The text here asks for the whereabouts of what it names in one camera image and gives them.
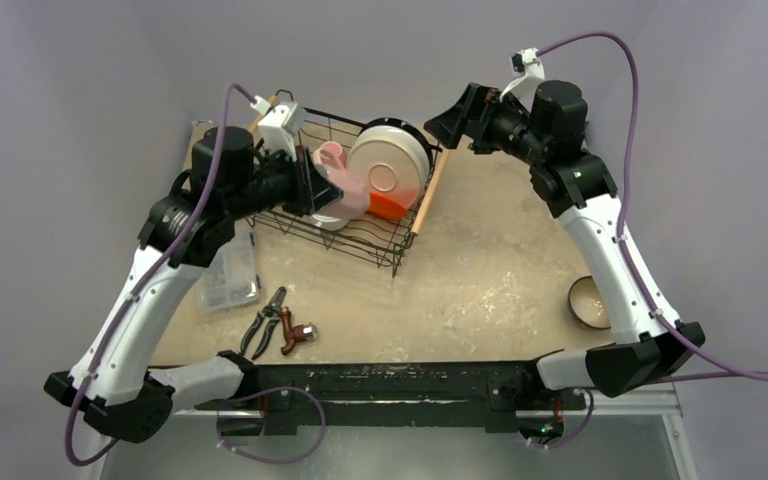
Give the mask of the light pink mug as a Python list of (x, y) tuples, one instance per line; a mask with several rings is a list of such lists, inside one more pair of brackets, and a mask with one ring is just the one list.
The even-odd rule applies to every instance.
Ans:
[(318, 215), (341, 221), (351, 221), (367, 212), (370, 192), (367, 184), (344, 169), (325, 165), (327, 179), (342, 191), (342, 198), (329, 204)]

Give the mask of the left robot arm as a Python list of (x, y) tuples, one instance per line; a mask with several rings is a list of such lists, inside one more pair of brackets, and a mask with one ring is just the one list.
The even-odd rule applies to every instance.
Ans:
[(101, 331), (44, 390), (113, 441), (141, 443), (167, 419), (211, 401), (244, 409), (257, 399), (255, 368), (222, 351), (196, 364), (154, 369), (150, 360), (179, 304), (236, 234), (239, 220), (282, 208), (304, 216), (343, 197), (292, 135), (269, 146), (240, 127), (216, 126), (191, 147), (190, 165), (155, 203), (138, 235), (128, 277)]

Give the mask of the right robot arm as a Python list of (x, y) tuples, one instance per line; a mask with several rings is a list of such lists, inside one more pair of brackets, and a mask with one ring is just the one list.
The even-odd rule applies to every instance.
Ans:
[(494, 87), (469, 84), (455, 104), (423, 127), (447, 149), (463, 137), (477, 155), (502, 151), (529, 167), (531, 184), (574, 241), (602, 296), (613, 340), (588, 350), (558, 351), (536, 360), (521, 392), (536, 407), (562, 389), (590, 387), (617, 397), (675, 374), (705, 342), (702, 327), (685, 323), (662, 300), (639, 251), (620, 220), (622, 201), (603, 160), (583, 145), (588, 105), (574, 84), (550, 80), (536, 90), (532, 106)]

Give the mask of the white enamel mug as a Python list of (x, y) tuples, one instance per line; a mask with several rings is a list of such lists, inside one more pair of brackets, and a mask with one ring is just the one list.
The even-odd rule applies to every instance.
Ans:
[(350, 220), (341, 217), (314, 214), (311, 216), (311, 222), (315, 227), (325, 231), (338, 231), (344, 228), (350, 222)]

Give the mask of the orange plate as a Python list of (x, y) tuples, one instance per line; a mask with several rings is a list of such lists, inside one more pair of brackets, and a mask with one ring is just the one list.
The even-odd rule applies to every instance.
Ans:
[(400, 220), (408, 214), (408, 209), (386, 195), (371, 191), (367, 212), (385, 220)]

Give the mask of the red rimmed plate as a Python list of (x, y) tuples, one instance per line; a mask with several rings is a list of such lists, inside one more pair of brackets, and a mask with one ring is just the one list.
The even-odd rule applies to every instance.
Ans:
[(372, 129), (375, 129), (375, 128), (380, 129), (382, 127), (394, 127), (412, 136), (422, 146), (425, 156), (427, 157), (426, 163), (428, 164), (428, 170), (429, 171), (433, 170), (433, 167), (435, 165), (434, 152), (438, 150), (438, 147), (432, 145), (431, 142), (428, 140), (427, 135), (418, 127), (416, 127), (413, 123), (410, 123), (406, 120), (398, 119), (395, 117), (376, 118), (367, 122), (362, 127), (362, 129), (360, 130), (360, 133), (358, 134), (358, 137), (361, 137), (363, 134), (367, 133)]

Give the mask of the pink rimmed large plate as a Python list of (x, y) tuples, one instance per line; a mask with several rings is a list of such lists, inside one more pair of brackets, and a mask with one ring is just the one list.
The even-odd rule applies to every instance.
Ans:
[(407, 131), (375, 126), (362, 132), (350, 148), (347, 171), (406, 209), (425, 193), (430, 160), (423, 145)]

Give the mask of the black wire dish rack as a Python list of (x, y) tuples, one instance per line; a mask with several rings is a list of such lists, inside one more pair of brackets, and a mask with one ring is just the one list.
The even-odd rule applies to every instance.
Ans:
[[(309, 107), (305, 123), (296, 135), (296, 143), (314, 149), (327, 141), (335, 141), (349, 149), (367, 126), (366, 122)], [(290, 215), (281, 209), (258, 213), (246, 222), (250, 227), (263, 225), (284, 235), (296, 236), (327, 250), (369, 262), (378, 268), (387, 268), (395, 276), (418, 236), (419, 229), (415, 224), (424, 208), (426, 196), (422, 193), (406, 215), (399, 219), (385, 219), (366, 213), (337, 230), (328, 230), (318, 220)]]

